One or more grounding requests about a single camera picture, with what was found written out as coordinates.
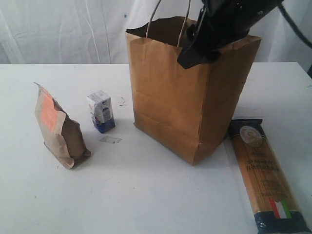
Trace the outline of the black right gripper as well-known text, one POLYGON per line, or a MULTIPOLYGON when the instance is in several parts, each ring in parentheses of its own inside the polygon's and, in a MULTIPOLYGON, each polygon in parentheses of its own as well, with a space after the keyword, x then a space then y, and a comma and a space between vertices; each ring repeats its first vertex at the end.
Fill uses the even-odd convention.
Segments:
POLYGON ((265 17, 281 0, 204 0, 196 24, 186 34, 187 46, 177 62, 189 69, 219 59, 219 48, 244 38, 251 27, 265 17))

